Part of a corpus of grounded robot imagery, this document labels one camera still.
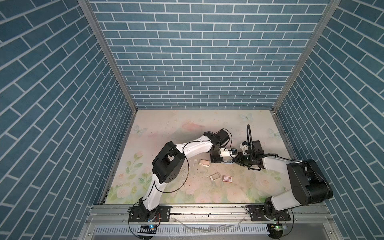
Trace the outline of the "red staple box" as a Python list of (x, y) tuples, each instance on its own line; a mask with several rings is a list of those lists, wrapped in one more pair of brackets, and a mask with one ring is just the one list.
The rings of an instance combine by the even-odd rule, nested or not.
[(225, 183), (232, 183), (233, 182), (233, 177), (232, 176), (223, 176), (222, 181)]

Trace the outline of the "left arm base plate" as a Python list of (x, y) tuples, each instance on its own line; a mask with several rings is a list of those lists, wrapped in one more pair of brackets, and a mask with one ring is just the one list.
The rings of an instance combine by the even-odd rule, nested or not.
[(129, 221), (133, 223), (144, 222), (169, 222), (171, 206), (158, 206), (154, 210), (148, 211), (141, 206), (132, 206), (129, 213)]

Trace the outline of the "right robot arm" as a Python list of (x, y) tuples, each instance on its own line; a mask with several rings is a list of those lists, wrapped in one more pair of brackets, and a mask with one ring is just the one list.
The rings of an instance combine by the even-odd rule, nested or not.
[(287, 175), (291, 188), (268, 197), (264, 214), (273, 220), (288, 209), (317, 204), (333, 197), (333, 190), (314, 160), (295, 161), (278, 154), (266, 154), (259, 141), (243, 142), (234, 163), (248, 170), (270, 170)]

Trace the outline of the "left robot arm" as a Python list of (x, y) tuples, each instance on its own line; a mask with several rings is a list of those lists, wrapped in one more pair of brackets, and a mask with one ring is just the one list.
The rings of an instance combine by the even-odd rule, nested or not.
[(178, 176), (185, 161), (196, 155), (209, 153), (211, 163), (222, 163), (226, 146), (231, 145), (232, 140), (232, 134), (228, 130), (220, 129), (216, 133), (205, 132), (198, 139), (187, 143), (166, 143), (152, 162), (153, 177), (150, 188), (145, 196), (139, 199), (141, 213), (150, 215), (156, 212), (162, 194), (173, 193), (166, 192), (165, 187)]

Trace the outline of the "pink white mini stapler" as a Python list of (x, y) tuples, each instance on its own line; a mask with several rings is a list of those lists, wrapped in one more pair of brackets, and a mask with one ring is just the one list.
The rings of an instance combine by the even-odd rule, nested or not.
[(200, 160), (199, 165), (208, 168), (211, 165), (211, 163), (208, 160)]

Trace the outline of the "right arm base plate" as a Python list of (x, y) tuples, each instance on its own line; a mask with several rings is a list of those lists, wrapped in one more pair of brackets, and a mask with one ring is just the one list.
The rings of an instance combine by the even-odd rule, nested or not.
[(252, 222), (263, 222), (263, 221), (290, 221), (291, 216), (288, 210), (278, 211), (275, 210), (271, 205), (246, 205), (245, 211), (249, 214)]

